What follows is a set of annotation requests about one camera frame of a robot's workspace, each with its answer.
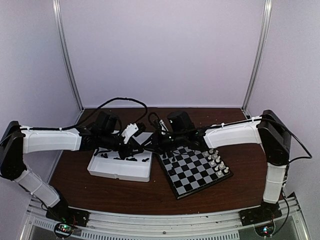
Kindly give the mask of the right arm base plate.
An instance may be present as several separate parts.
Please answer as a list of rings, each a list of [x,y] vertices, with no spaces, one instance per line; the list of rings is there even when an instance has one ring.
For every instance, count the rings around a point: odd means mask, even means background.
[[[275,218],[279,218],[282,215],[283,214],[280,209],[271,211],[270,209],[262,208],[261,206],[244,209],[239,212],[239,217],[242,226],[271,222]]]

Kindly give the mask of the black king piece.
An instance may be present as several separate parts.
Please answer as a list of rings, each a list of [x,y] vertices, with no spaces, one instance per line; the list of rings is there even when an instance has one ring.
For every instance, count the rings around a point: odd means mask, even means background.
[[[172,169],[170,170],[170,175],[173,176],[173,175],[175,175],[175,174],[176,174],[175,169],[172,168]]]

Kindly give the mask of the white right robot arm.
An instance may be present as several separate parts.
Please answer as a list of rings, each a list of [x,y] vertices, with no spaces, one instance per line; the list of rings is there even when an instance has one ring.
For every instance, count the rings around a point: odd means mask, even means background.
[[[257,144],[267,161],[266,182],[259,220],[268,220],[279,208],[279,198],[289,168],[291,135],[271,110],[248,120],[195,127],[185,111],[167,116],[171,125],[153,122],[150,148],[161,156],[161,164],[175,189],[176,198],[205,189],[229,176],[230,169],[219,156],[224,146]]]

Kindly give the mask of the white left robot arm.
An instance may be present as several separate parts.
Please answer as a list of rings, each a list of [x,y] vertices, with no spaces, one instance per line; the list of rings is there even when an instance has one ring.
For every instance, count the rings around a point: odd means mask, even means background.
[[[89,125],[69,127],[30,127],[11,121],[0,140],[0,175],[22,186],[41,200],[48,212],[61,222],[72,218],[72,211],[63,195],[36,174],[28,163],[31,157],[47,157],[58,152],[84,152],[99,148],[129,151],[134,147],[133,136],[139,132],[137,123],[115,131],[116,116],[101,112]]]

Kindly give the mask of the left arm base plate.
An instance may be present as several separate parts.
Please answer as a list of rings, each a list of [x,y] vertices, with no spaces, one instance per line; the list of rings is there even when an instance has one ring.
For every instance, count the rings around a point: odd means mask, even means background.
[[[66,210],[55,210],[49,208],[45,214],[46,218],[72,226],[86,227],[90,213],[85,210],[67,208]]]

